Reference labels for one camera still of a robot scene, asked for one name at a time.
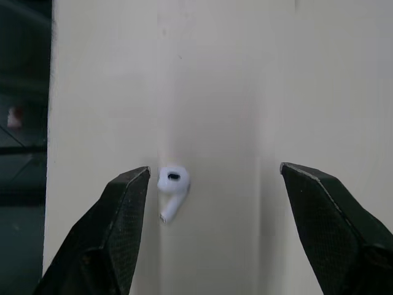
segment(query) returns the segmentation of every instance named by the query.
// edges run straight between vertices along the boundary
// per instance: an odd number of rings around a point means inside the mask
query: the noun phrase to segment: dark background
[[[51,1],[0,0],[0,295],[42,275],[51,19]]]

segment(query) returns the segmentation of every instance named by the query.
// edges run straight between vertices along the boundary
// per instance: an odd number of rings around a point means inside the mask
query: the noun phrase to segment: earbud
[[[163,223],[169,223],[187,197],[190,189],[190,175],[184,167],[164,167],[160,170],[158,189],[172,195],[160,214]]]

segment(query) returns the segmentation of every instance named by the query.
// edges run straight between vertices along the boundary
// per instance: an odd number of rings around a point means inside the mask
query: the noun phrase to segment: textured black plastic
[[[282,164],[281,174],[324,294],[393,294],[393,235],[388,229],[335,177],[291,163]]]
[[[34,295],[128,295],[141,242],[148,167],[112,180],[74,225]]]

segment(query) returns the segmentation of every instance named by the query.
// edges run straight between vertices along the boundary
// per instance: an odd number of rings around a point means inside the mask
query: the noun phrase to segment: white earbud
[[[160,170],[158,189],[172,195],[160,214],[163,223],[169,223],[175,217],[190,189],[190,175],[184,167],[164,167]]]

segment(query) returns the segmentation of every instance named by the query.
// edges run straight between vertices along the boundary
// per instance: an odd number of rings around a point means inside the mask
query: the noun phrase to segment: white wall
[[[190,197],[159,225],[154,174],[134,294],[321,294],[279,163],[339,177],[393,230],[392,10],[57,1],[45,267],[111,178],[179,163]]]

